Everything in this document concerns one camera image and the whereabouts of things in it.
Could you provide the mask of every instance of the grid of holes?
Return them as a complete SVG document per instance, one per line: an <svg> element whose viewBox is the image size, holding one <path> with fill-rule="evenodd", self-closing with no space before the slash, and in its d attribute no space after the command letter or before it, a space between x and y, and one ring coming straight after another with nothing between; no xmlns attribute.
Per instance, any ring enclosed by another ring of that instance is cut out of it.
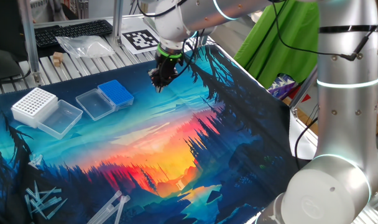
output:
<svg viewBox="0 0 378 224"><path fill-rule="evenodd" d="M15 107L29 114L35 114L38 110L53 98L53 94L43 91L39 88L31 91L23 97Z"/></svg>
<svg viewBox="0 0 378 224"><path fill-rule="evenodd" d="M133 96L116 80L102 84L99 88L117 105L133 99Z"/></svg>

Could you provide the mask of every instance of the green cloth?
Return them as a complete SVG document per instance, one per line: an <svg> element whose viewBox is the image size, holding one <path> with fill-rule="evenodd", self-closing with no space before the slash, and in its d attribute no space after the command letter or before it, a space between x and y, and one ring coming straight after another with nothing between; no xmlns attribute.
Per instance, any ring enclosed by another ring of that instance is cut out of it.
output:
<svg viewBox="0 0 378 224"><path fill-rule="evenodd" d="M280 12L283 4L283 2L276 4L277 12ZM317 63L316 54L292 50L284 46L279 40L274 21L274 8L268 6L234 57L265 88L270 87L280 73L290 75L300 83L309 76ZM280 13L279 28L282 39L287 45L317 51L319 29L317 3L288 1Z"/></svg>

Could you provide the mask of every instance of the keyboard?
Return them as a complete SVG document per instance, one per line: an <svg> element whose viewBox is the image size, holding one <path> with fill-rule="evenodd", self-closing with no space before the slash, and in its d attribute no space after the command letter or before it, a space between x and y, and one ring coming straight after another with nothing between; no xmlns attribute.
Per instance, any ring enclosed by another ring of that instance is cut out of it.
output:
<svg viewBox="0 0 378 224"><path fill-rule="evenodd" d="M39 47L58 45L55 37L81 37L84 35L108 35L112 33L112 25L106 20L86 22L71 26L52 26L35 29L35 41Z"/></svg>

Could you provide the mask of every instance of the transparent plastic container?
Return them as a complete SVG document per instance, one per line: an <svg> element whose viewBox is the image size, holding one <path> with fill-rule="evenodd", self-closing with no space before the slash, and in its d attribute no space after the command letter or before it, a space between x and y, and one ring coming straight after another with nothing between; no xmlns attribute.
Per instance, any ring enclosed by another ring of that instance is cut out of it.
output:
<svg viewBox="0 0 378 224"><path fill-rule="evenodd" d="M114 112L114 106L97 89L77 96L76 101L94 121Z"/></svg>
<svg viewBox="0 0 378 224"><path fill-rule="evenodd" d="M39 123L39 129L62 139L81 119L83 111L60 100Z"/></svg>
<svg viewBox="0 0 378 224"><path fill-rule="evenodd" d="M98 89L77 96L76 101L94 121L97 121L131 106L134 97L117 80L113 80L99 85Z"/></svg>
<svg viewBox="0 0 378 224"><path fill-rule="evenodd" d="M57 139L62 139L83 115L82 110L58 101L57 96L40 88L26 94L11 110L16 121L39 128Z"/></svg>

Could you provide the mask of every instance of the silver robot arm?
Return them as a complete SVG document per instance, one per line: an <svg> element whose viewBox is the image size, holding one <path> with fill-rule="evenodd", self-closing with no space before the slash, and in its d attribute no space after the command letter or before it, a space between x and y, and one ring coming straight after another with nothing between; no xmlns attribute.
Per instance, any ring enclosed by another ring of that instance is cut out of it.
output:
<svg viewBox="0 0 378 224"><path fill-rule="evenodd" d="M156 14L176 8L155 18L161 39L156 58L180 54L182 41L196 30L209 28L210 32L214 26L271 4L267 0L180 1L162 1L157 7ZM378 190L378 32L373 32L378 26L378 5L372 0L320 0L318 4L319 52L338 54L318 56L318 149L256 224L350 224ZM356 52L361 42L363 48Z"/></svg>

